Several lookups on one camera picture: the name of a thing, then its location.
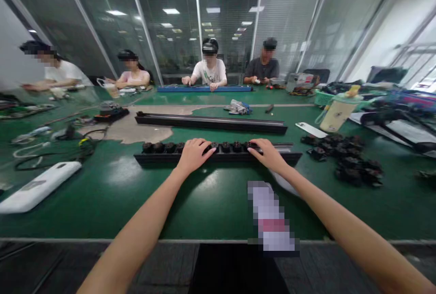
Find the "tiled floor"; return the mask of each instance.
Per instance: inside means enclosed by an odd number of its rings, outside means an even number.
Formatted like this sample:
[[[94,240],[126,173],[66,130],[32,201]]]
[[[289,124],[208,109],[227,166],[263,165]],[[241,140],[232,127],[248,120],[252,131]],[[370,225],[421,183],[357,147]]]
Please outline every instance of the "tiled floor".
[[[1,292],[75,293],[106,246],[1,243]],[[398,249],[436,282],[435,246],[406,245]],[[158,244],[135,276],[129,294],[188,293],[198,251],[198,244]],[[289,293],[379,293],[334,244],[302,245],[299,258],[276,258],[276,263]]]

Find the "power strip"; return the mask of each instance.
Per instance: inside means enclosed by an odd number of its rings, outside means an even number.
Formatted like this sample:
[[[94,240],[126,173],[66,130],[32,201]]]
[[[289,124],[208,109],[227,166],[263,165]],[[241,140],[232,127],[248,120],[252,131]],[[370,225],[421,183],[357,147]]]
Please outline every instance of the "power strip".
[[[22,213],[32,210],[81,167],[82,164],[77,161],[55,164],[1,202],[0,213]]]

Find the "white t-shirt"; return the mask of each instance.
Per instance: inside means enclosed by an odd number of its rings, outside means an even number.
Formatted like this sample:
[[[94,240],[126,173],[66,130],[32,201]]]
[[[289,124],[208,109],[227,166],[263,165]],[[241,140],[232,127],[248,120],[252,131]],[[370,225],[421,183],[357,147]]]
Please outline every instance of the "white t-shirt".
[[[195,65],[194,71],[192,72],[192,76],[195,76],[196,80],[201,77],[203,85],[218,83],[222,80],[227,79],[226,66],[224,65],[224,62],[221,59],[217,59],[217,63],[215,67],[209,69],[206,60],[202,60]]]
[[[80,80],[80,84],[92,86],[88,77],[74,64],[68,61],[61,60],[59,68],[52,66],[45,67],[45,79],[54,80],[56,82],[65,81],[68,79]]]

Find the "glass wall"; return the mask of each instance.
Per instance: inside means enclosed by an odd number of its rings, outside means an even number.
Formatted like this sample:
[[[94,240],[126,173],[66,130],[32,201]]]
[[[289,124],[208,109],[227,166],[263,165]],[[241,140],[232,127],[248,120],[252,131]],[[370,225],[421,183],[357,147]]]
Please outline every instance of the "glass wall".
[[[21,1],[59,54],[87,76],[114,77],[74,0]]]
[[[165,84],[181,83],[200,59],[196,0],[139,0]]]
[[[81,0],[100,41],[118,75],[125,66],[117,58],[120,50],[132,50],[141,65],[150,70],[154,80],[157,72],[151,57],[135,0]]]
[[[329,69],[329,81],[339,77],[380,2],[325,0],[300,71]]]
[[[280,75],[295,71],[304,50],[307,33],[319,0],[262,0],[254,57],[260,55],[263,41],[277,39],[275,57],[280,63]]]
[[[237,84],[250,59],[258,0],[199,0],[203,39],[216,38],[228,84]]]

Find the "man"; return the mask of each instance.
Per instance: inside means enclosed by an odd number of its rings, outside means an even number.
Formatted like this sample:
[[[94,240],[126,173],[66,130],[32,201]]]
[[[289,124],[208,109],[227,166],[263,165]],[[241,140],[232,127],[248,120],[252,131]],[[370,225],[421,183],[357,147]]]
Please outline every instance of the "man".
[[[244,84],[268,84],[271,78],[277,78],[280,72],[278,61],[273,59],[277,41],[269,37],[263,42],[260,58],[250,61],[245,70]]]
[[[204,60],[195,65],[192,76],[182,78],[184,85],[192,86],[201,78],[203,85],[209,85],[210,91],[215,91],[220,86],[227,85],[226,66],[221,59],[217,59],[218,42],[214,39],[203,40],[202,52]]]
[[[63,60],[49,45],[39,41],[27,41],[20,50],[33,55],[45,64],[45,79],[35,84],[23,84],[25,90],[44,91],[52,87],[65,87],[83,84],[92,86],[91,81],[74,64]]]

